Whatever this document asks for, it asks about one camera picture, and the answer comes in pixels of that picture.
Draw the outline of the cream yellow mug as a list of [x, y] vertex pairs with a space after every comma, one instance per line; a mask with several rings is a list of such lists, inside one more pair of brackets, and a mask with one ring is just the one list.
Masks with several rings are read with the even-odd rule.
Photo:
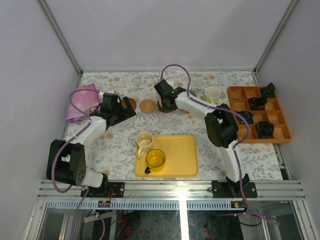
[[143, 131], [137, 135], [137, 157], [142, 158], [144, 154], [147, 154], [154, 148], [154, 138], [150, 132]]

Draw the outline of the pink mug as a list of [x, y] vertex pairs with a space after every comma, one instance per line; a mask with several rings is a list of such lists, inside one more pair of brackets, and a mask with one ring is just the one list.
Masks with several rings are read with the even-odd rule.
[[158, 104], [159, 104], [159, 106], [162, 108], [162, 99], [161, 99], [161, 96], [158, 95], [157, 97], [158, 97], [158, 99], [157, 99]]

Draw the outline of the dark brown wooden coaster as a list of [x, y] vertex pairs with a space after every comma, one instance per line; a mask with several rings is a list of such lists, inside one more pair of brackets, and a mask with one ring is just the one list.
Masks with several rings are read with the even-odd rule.
[[[137, 108], [136, 101], [133, 98], [130, 98], [130, 97], [128, 98], [128, 100], [129, 100], [132, 108], [135, 110]], [[124, 99], [121, 100], [121, 104], [122, 104], [124, 109], [126, 109], [128, 107]]]

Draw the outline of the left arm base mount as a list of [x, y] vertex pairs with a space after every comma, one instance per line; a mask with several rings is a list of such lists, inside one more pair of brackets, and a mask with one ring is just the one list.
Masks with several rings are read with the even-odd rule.
[[106, 174], [102, 174], [102, 184], [100, 187], [89, 187], [87, 198], [114, 199], [123, 198], [125, 192], [124, 182], [109, 181]]

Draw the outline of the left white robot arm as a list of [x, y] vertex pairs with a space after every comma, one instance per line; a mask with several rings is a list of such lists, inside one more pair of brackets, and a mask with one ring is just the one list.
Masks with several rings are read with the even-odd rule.
[[73, 186], [87, 187], [98, 197], [111, 191], [105, 173], [87, 169], [86, 149], [108, 128], [118, 125], [137, 113], [128, 97], [103, 93], [102, 102], [91, 113], [80, 111], [87, 124], [68, 140], [55, 139], [49, 149], [46, 177], [58, 193], [64, 194]]

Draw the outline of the light green mug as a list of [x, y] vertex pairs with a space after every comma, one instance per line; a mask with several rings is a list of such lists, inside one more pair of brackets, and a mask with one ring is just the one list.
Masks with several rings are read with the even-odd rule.
[[218, 101], [221, 92], [214, 86], [209, 86], [204, 90], [203, 100], [207, 103], [214, 104], [214, 100]]

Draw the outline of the yellow glass mug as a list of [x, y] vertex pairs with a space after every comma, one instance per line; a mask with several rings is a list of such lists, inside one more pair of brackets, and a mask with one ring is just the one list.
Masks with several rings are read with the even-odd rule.
[[146, 155], [147, 167], [144, 170], [145, 174], [161, 172], [166, 164], [166, 155], [160, 149], [153, 149]]

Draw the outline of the woven rattan coaster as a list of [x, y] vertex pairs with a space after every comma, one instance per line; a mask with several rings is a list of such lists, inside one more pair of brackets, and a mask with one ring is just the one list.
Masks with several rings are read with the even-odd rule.
[[[192, 95], [193, 97], [197, 97], [196, 93], [193, 90], [189, 90], [189, 94]], [[189, 114], [189, 112], [184, 109], [180, 109], [180, 111], [184, 114]]]
[[152, 99], [144, 99], [139, 104], [139, 109], [145, 114], [153, 113], [156, 110], [157, 104]]

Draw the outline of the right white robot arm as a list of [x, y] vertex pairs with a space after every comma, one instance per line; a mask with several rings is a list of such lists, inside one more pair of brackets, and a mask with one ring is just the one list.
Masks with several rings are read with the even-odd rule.
[[236, 121], [226, 104], [209, 104], [187, 92], [182, 87], [173, 88], [166, 80], [154, 86], [160, 97], [161, 107], [165, 111], [185, 110], [204, 120], [210, 142], [216, 146], [224, 160], [228, 192], [233, 197], [240, 197], [246, 191], [246, 185], [240, 180], [241, 164], [236, 157], [235, 145], [238, 142]]

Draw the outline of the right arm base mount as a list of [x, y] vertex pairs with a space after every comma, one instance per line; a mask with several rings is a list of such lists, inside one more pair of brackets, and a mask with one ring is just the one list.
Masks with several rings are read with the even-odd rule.
[[[242, 191], [244, 196], [249, 199], [258, 197], [257, 188], [254, 182], [250, 181], [246, 173], [242, 178]], [[243, 198], [240, 180], [233, 182], [226, 177], [226, 181], [213, 180], [211, 182], [212, 195], [214, 198]]]

